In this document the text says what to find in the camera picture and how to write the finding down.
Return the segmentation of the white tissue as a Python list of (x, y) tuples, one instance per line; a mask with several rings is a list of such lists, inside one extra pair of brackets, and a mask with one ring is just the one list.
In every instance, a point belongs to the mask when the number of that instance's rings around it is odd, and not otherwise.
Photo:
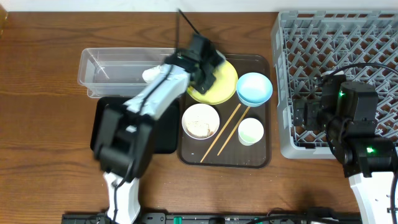
[(142, 73), (142, 78), (146, 83), (151, 83), (159, 75), (161, 71), (162, 71), (161, 65), (149, 68), (147, 70), (144, 70), (144, 72)]

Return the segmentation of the white bowl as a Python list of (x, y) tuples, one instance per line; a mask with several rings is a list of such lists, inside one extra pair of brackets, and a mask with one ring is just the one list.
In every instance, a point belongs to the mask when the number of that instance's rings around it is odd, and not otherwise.
[(220, 116), (217, 110), (203, 103), (191, 105), (182, 116), (182, 128), (193, 139), (208, 139), (217, 132), (219, 126)]

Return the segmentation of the light blue bowl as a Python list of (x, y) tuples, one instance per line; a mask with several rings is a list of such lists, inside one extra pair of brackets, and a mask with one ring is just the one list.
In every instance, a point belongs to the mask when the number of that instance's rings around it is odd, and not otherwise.
[(272, 92), (271, 81), (261, 73), (246, 73), (236, 84), (236, 93), (240, 102), (249, 107), (263, 105), (270, 100)]

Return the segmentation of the pale green cup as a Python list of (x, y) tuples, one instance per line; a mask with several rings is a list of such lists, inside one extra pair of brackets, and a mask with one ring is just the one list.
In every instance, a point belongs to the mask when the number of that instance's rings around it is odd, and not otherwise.
[(242, 120), (238, 126), (238, 139), (244, 146), (251, 146), (264, 135), (264, 127), (262, 123), (255, 118), (246, 118)]

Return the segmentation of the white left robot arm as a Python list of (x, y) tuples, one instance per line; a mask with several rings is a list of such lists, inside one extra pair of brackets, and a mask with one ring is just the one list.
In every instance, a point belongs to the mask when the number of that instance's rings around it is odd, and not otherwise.
[(159, 119), (188, 87), (205, 94), (225, 61), (212, 41), (194, 34), (189, 47), (166, 57), (158, 76), (137, 96), (105, 106), (93, 152), (108, 185), (110, 223), (134, 223), (138, 217), (139, 179), (152, 159)]

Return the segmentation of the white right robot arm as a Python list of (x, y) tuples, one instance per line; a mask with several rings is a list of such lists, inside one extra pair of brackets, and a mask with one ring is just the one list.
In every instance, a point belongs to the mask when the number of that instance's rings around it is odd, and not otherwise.
[(345, 75), (322, 82), (320, 99), (293, 101), (294, 125), (325, 133), (363, 223), (397, 223), (397, 150), (390, 139), (375, 134), (378, 93)]

